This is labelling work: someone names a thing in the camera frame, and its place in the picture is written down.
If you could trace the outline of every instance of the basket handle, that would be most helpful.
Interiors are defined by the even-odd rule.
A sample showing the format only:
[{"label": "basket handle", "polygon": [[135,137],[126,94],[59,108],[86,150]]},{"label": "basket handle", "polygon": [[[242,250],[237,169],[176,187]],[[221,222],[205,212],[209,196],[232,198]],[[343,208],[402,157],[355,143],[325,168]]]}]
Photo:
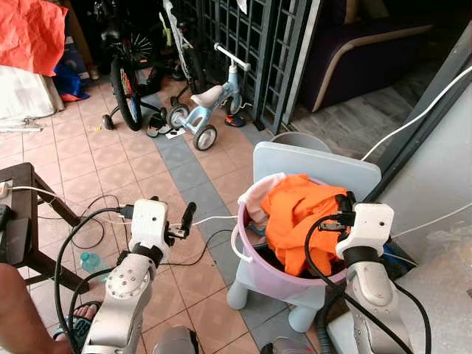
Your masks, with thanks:
[{"label": "basket handle", "polygon": [[252,262],[252,257],[245,256],[241,252],[239,252],[236,248],[236,237],[237,234],[239,234],[239,228],[237,227],[237,224],[235,228],[233,229],[233,232],[231,233],[231,247],[233,248],[233,252],[241,259],[245,260],[247,263]]}]

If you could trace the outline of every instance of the shoe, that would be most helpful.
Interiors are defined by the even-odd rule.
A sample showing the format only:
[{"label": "shoe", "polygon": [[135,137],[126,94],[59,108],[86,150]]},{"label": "shoe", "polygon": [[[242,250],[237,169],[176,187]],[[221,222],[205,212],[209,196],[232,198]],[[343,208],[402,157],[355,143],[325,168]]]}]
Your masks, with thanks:
[{"label": "shoe", "polygon": [[246,125],[244,118],[235,116],[234,114],[228,114],[224,120],[224,124],[229,125],[230,127],[241,128]]}]

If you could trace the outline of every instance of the chair leg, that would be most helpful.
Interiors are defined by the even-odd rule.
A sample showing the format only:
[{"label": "chair leg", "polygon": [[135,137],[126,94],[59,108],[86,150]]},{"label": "chair leg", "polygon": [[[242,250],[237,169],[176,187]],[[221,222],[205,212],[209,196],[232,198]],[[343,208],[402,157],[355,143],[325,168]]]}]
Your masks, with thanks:
[{"label": "chair leg", "polygon": [[288,323],[296,332],[305,333],[310,329],[316,312],[313,308],[297,306],[288,314]]},{"label": "chair leg", "polygon": [[226,295],[226,302],[230,308],[240,310],[246,306],[248,301],[248,289],[240,282],[235,280]]}]

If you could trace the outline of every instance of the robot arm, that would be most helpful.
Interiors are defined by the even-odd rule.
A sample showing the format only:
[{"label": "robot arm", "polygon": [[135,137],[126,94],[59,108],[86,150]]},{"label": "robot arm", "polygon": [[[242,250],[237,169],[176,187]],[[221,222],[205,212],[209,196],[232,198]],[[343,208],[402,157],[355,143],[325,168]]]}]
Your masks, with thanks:
[{"label": "robot arm", "polygon": [[167,205],[139,199],[133,207],[130,254],[110,273],[105,298],[88,332],[83,354],[135,353],[142,328],[142,312],[151,298],[151,283],[166,261],[173,237],[186,238],[194,203],[187,207],[182,226],[169,229]]}]

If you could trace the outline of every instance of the bike seat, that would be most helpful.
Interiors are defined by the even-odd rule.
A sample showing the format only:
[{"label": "bike seat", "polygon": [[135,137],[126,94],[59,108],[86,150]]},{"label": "bike seat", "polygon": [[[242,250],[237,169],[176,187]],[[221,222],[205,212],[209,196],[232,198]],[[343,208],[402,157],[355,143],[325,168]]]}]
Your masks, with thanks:
[{"label": "bike seat", "polygon": [[205,108],[210,108],[218,100],[218,97],[223,93],[223,86],[216,85],[206,90],[203,94],[193,94],[190,99],[197,105]]}]

